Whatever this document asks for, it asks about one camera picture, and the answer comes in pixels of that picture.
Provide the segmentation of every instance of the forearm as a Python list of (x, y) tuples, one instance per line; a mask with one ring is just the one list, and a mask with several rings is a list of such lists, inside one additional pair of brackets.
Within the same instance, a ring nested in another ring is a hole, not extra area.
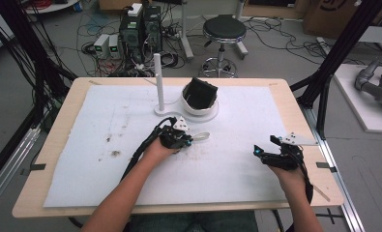
[(155, 164), (141, 159), (115, 190), (98, 206), (82, 231), (121, 232)]
[(296, 232), (318, 232), (323, 231), (313, 209), (311, 208), (305, 194), (288, 195), (287, 201), (293, 216)]

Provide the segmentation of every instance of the vertical white rod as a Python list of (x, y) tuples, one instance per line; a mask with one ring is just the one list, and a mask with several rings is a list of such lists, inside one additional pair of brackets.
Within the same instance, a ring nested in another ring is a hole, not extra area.
[(236, 13), (235, 13), (235, 17), (238, 20), (240, 20), (242, 17), (242, 10), (243, 10), (244, 5), (245, 5), (245, 0), (239, 0), (238, 6), (236, 8)]
[(161, 55), (159, 53), (154, 54), (154, 64), (155, 64), (155, 77), (157, 78), (158, 102), (160, 104), (160, 111), (164, 111), (162, 66), (161, 66)]

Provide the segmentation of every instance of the table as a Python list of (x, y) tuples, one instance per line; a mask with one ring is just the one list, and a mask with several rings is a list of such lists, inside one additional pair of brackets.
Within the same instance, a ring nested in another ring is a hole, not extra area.
[[(202, 78), (209, 83), (221, 86), (268, 86), (278, 106), (280, 117), (287, 131), (294, 131), (302, 136), (312, 138), (309, 126), (289, 86), (283, 79), (260, 78)], [(191, 81), (190, 78), (165, 78), (164, 85), (184, 86)], [(71, 217), (88, 216), (95, 207), (81, 208), (44, 208), (50, 180), (52, 179), (56, 161), (67, 142), (73, 122), (84, 102), (85, 95), (91, 85), (150, 85), (141, 78), (99, 78), (81, 77), (73, 83), (73, 87), (57, 116), (57, 119), (45, 141), (36, 163), (46, 163), (44, 170), (32, 171), (24, 188), (18, 197), (13, 215), (16, 218), (37, 217)], [(318, 168), (317, 162), (325, 162), (317, 146), (304, 146), (305, 162), (309, 170), (311, 182), (315, 185), (312, 206), (338, 206), (343, 203), (343, 198), (338, 185), (329, 168)], [(242, 202), (220, 204), (191, 204), (191, 205), (160, 205), (140, 206), (133, 209), (134, 214), (144, 213), (173, 213), (195, 211), (222, 211), (222, 210), (247, 210), (247, 209), (275, 209), (287, 208), (286, 201), (280, 202)]]

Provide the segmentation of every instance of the metal stool leg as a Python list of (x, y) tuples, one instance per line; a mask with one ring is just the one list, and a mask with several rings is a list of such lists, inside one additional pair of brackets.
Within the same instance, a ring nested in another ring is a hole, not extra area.
[(201, 73), (205, 76), (210, 76), (210, 73), (216, 73), (220, 77), (221, 73), (229, 75), (230, 78), (238, 77), (236, 65), (228, 59), (223, 58), (224, 43), (220, 44), (218, 58), (209, 58), (202, 64)]

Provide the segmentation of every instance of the hand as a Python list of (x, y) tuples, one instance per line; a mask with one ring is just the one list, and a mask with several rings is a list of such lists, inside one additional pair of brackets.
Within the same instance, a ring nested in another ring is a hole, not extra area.
[(151, 161), (154, 165), (158, 165), (175, 152), (177, 152), (177, 149), (168, 149), (163, 147), (160, 139), (157, 138), (145, 149), (143, 158)]
[(289, 171), (273, 166), (269, 166), (269, 168), (278, 176), (281, 189), (287, 199), (289, 197), (306, 197), (305, 178), (300, 168)]

